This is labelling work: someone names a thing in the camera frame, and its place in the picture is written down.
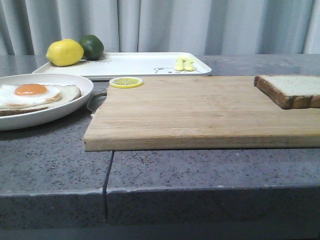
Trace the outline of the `bread slice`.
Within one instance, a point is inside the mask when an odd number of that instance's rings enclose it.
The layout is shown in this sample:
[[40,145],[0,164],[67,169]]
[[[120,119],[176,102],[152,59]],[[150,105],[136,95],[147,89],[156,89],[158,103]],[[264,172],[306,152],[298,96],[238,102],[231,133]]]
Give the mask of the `bread slice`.
[[55,107],[59,107],[64,104],[70,103],[73,100],[76,100],[82,96],[80,88],[76,85],[65,85],[65,86],[45,85],[45,86],[58,87],[59,90],[61,91],[60,99],[51,103],[41,104],[37,106],[29,106],[29,107],[24,107],[19,109],[0,109],[0,115],[2,117],[5,117],[5,116],[12,116],[12,115],[31,113],[31,112],[41,111],[41,110],[47,110],[50,108],[55,108]]
[[282,109],[320,107],[319,76],[257,75],[253,84]]

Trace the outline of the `white round plate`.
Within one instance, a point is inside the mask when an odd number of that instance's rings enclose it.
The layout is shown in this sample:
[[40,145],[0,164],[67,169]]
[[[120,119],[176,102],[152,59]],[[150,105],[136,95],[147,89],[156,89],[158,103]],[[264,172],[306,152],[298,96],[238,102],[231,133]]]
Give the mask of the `white round plate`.
[[75,85],[80,89],[81,96],[71,102],[49,109],[2,116],[0,118],[0,130],[17,130],[52,122],[65,117],[84,105],[91,97],[94,88],[93,82],[83,76],[70,74],[35,73],[12,75],[0,78],[1,84],[42,84],[42,85]]

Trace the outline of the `white rectangular tray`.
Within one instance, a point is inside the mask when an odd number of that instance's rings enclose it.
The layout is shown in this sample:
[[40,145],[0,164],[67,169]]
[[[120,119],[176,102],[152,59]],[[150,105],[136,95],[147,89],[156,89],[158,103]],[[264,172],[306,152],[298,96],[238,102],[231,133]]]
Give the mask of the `white rectangular tray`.
[[[177,58],[193,59],[194,71],[175,71]],[[67,74],[90,80],[108,80],[123,76],[208,76],[212,69],[187,52],[105,52],[99,60],[80,60],[70,66],[56,66],[51,62],[34,71],[35,74]]]

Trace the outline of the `lemon slice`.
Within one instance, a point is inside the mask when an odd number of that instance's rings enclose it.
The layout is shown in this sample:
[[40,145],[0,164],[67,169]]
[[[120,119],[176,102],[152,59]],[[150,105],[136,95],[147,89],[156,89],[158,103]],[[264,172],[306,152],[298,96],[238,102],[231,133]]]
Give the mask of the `lemon slice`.
[[138,77],[117,77],[109,81],[109,85],[114,88],[128,89],[140,87],[144,81]]

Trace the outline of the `left yellow utensil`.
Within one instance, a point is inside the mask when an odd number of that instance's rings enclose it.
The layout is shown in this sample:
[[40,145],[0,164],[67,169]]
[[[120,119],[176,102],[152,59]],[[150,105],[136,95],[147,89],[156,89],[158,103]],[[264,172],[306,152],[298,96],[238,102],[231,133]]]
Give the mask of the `left yellow utensil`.
[[176,60],[176,64],[174,66],[174,69],[175,71],[177,72],[181,72],[185,69],[185,66],[184,66],[184,58],[181,57],[181,56],[178,56],[177,57],[177,60]]

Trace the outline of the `yellow utensil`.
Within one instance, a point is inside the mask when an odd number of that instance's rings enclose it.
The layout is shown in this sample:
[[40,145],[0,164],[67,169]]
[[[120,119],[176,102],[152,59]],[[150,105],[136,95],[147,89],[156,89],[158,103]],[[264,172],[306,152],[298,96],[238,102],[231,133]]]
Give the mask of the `yellow utensil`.
[[181,56],[178,56],[177,57],[177,60],[176,60],[176,64],[174,66],[174,69],[175,71],[177,72],[181,72],[185,69],[185,66],[184,66],[184,58],[181,57]]
[[192,58],[183,55],[181,55],[180,58],[182,59],[182,65],[185,71],[192,72],[195,70],[195,67],[193,65],[194,61]]

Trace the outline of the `right yellow utensil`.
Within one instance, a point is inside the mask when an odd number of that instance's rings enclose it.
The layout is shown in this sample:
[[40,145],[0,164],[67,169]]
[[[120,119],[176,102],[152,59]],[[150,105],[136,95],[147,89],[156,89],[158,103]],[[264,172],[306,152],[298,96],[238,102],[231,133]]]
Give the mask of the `right yellow utensil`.
[[185,71],[192,72],[195,70],[195,67],[193,65],[194,61],[192,58],[183,55],[181,55],[180,58],[182,59],[182,65]]

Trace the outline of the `wooden cutting board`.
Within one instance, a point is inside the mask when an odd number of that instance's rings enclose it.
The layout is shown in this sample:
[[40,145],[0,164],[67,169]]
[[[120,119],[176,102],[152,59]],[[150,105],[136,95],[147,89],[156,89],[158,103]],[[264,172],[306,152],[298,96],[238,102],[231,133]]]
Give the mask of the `wooden cutting board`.
[[107,89],[83,141],[86,151],[317,148],[320,111],[280,108],[253,76],[144,77]]

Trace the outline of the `green lime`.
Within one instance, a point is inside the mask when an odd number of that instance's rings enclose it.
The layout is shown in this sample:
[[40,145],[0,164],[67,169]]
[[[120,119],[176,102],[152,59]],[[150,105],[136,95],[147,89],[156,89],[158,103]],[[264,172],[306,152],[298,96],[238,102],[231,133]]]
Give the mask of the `green lime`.
[[102,41],[95,35],[84,35],[79,44],[84,50],[83,58],[90,61],[95,61],[101,58],[104,52],[104,45]]

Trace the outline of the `yellow lemon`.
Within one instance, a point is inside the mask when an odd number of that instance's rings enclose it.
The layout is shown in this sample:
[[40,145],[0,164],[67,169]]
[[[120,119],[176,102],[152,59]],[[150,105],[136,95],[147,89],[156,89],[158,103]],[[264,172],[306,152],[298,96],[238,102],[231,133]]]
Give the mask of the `yellow lemon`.
[[83,47],[74,39],[62,39],[53,42],[47,49],[46,58],[59,67],[79,62],[84,55]]

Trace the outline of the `fried egg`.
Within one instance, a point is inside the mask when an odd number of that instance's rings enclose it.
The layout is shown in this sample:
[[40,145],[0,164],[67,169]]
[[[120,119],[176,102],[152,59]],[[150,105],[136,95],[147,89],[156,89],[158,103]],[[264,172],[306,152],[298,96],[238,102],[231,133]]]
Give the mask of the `fried egg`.
[[22,109],[59,100],[61,91],[58,87],[37,83],[0,86],[0,108]]

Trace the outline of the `grey curtain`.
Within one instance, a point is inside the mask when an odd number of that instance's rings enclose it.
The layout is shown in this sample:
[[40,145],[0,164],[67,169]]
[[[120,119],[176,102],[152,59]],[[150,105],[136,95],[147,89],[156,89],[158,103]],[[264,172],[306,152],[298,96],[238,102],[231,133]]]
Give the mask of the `grey curtain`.
[[317,0],[3,0],[1,55],[96,35],[106,52],[317,54]]

